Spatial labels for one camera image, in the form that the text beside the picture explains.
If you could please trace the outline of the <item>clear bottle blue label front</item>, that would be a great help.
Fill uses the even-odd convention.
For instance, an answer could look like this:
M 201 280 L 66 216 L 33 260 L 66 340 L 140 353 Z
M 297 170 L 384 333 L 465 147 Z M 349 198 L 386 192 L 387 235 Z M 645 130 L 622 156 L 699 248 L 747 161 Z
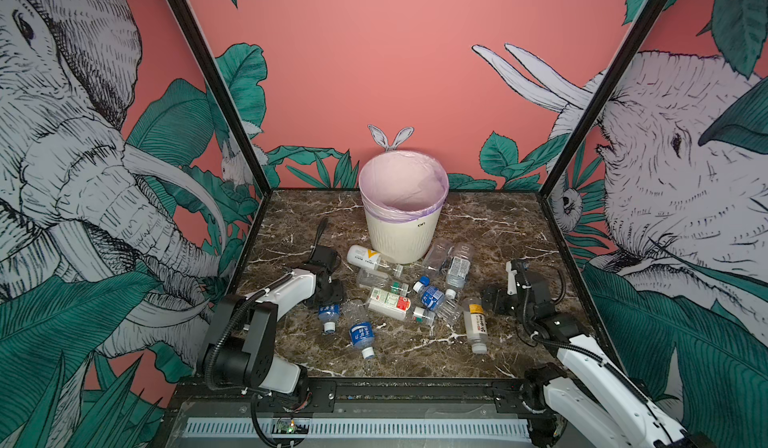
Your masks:
M 344 307 L 344 314 L 350 324 L 348 333 L 352 346 L 364 360 L 374 358 L 375 333 L 365 303 L 359 299 L 349 300 Z

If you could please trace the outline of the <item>clear bottle blue label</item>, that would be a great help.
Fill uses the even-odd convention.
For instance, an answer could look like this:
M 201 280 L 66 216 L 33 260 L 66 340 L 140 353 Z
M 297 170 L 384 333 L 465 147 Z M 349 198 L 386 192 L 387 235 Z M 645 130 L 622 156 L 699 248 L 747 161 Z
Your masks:
M 341 316 L 339 304 L 330 304 L 318 308 L 318 319 L 322 323 L 324 334 L 334 334 L 336 325 Z
M 344 307 L 344 314 L 350 324 L 348 333 L 352 346 L 364 360 L 374 358 L 375 333 L 365 303 L 359 299 L 349 300 Z

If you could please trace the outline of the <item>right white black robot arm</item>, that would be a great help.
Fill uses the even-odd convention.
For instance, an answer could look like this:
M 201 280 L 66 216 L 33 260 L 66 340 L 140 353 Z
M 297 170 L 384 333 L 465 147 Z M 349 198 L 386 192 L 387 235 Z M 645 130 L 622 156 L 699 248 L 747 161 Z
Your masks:
M 515 391 L 534 419 L 536 447 L 551 447 L 565 424 L 596 447 L 711 447 L 706 435 L 688 431 L 628 378 L 571 314 L 558 309 L 547 280 L 525 261 L 506 264 L 507 283 L 486 290 L 483 304 L 512 316 L 521 341 L 540 345 L 554 362 L 529 369 Z

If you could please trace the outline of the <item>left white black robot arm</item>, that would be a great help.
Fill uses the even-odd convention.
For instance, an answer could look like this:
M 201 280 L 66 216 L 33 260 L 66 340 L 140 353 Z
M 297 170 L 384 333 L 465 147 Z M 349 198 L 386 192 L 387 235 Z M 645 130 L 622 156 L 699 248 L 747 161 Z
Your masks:
M 338 252 L 315 248 L 309 259 L 249 295 L 230 294 L 216 310 L 195 371 L 212 391 L 230 388 L 270 392 L 285 404 L 309 397 L 307 369 L 275 354 L 277 323 L 299 304 L 317 309 L 345 299 Z

